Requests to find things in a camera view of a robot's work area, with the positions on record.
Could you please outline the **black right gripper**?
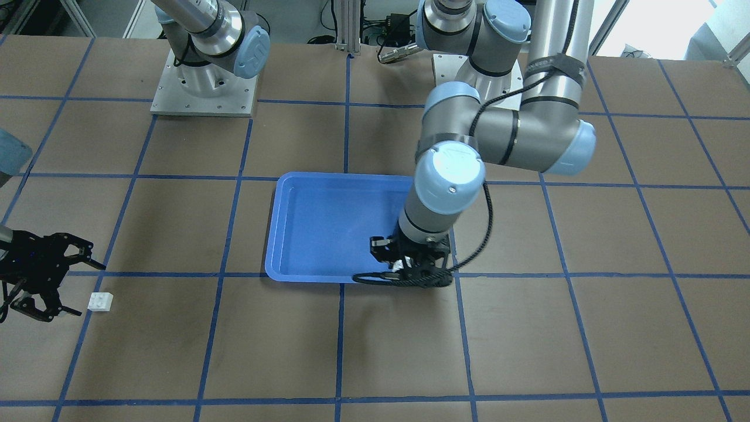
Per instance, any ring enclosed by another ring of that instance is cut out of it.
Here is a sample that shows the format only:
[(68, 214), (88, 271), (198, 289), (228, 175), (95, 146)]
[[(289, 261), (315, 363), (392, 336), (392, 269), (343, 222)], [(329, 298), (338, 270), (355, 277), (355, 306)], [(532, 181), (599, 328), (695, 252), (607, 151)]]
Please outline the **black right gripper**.
[[(62, 314), (80, 317), (82, 312), (62, 304), (59, 287), (65, 266), (83, 263), (105, 270), (105, 265), (94, 259), (93, 248), (92, 242), (72, 233), (38, 237), (21, 230), (12, 232), (9, 241), (2, 240), (4, 300), (11, 302), (11, 309), (40, 322), (51, 322)], [(35, 295), (43, 309), (37, 307)]]

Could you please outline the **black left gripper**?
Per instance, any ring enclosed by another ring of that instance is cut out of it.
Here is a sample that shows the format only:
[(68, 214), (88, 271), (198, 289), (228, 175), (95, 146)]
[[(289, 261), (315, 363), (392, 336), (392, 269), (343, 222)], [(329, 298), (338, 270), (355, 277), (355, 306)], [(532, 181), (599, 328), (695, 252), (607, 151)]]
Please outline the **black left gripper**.
[(378, 262), (387, 263), (390, 269), (394, 261), (410, 257), (411, 267), (398, 273), (391, 270), (370, 273), (369, 281), (453, 281), (446, 267), (450, 253), (447, 237), (425, 244), (413, 242), (402, 232), (387, 238), (371, 237), (370, 254)]

